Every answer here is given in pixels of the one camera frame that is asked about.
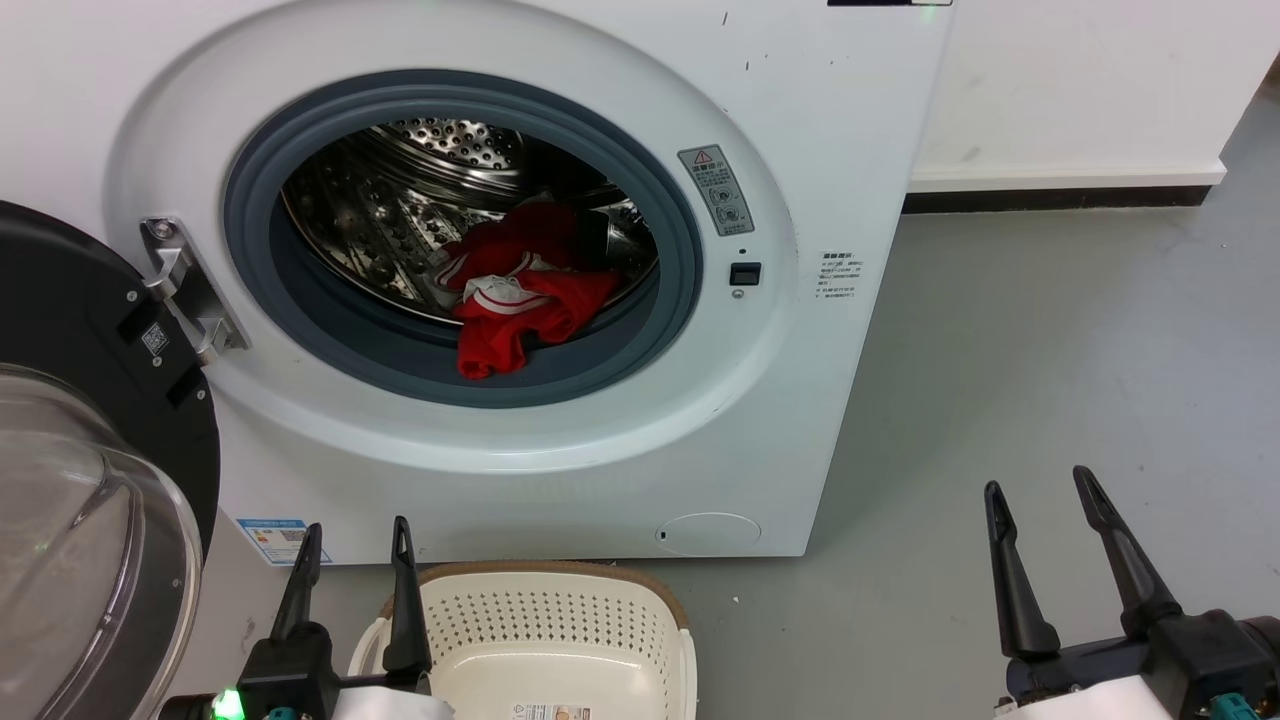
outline white wall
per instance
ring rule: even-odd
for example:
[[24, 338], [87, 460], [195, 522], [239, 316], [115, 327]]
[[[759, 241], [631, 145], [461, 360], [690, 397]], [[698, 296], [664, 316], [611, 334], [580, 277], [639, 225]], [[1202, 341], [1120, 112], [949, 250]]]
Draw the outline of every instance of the white wall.
[[1280, 0], [955, 0], [911, 191], [1208, 184]]

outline brown basket rim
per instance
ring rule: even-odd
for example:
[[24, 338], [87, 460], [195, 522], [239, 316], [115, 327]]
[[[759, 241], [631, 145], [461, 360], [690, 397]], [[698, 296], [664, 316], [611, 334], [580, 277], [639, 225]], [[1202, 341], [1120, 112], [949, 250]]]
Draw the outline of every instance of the brown basket rim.
[[[594, 578], [635, 583], [653, 591], [654, 594], [662, 598], [662, 602], [667, 605], [667, 610], [671, 611], [671, 616], [675, 618], [677, 628], [681, 630], [689, 628], [689, 616], [685, 615], [685, 609], [680, 605], [680, 601], [676, 600], [676, 594], [671, 592], [671, 588], [648, 573], [631, 570], [630, 568], [618, 568], [616, 565], [572, 562], [568, 560], [492, 560], [479, 562], [447, 562], [419, 573], [417, 584], [419, 587], [422, 587], [426, 583], [440, 578], [472, 575], [476, 573], [552, 573], [564, 575], [590, 575]], [[378, 614], [378, 616], [384, 620], [390, 620], [394, 602], [394, 596], [387, 598], [387, 602], [383, 605], [383, 610]]]

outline door hinge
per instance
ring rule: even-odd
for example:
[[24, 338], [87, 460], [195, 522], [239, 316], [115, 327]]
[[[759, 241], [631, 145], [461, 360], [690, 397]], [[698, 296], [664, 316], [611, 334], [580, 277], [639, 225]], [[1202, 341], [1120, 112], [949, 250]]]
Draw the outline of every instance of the door hinge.
[[164, 302], [178, 318], [201, 365], [209, 365], [228, 348], [248, 348], [221, 292], [200, 265], [187, 229], [177, 218], [145, 218], [138, 223], [142, 243], [156, 264], [143, 279], [151, 297]]

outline laundry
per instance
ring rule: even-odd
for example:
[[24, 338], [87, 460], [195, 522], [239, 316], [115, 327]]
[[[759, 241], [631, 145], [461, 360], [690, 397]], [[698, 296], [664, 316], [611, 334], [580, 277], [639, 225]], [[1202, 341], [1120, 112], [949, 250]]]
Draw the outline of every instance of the laundry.
[[616, 272], [577, 272], [573, 210], [530, 202], [467, 232], [434, 283], [457, 293], [458, 372], [470, 379], [525, 366], [522, 336], [564, 342], [595, 318], [621, 282]]

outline washing machine door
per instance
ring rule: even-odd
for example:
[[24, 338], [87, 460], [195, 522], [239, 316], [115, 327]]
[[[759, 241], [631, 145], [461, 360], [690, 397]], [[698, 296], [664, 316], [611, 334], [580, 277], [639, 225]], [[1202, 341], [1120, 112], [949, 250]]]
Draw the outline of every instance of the washing machine door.
[[0, 202], [0, 706], [148, 716], [218, 501], [197, 355], [128, 264]]

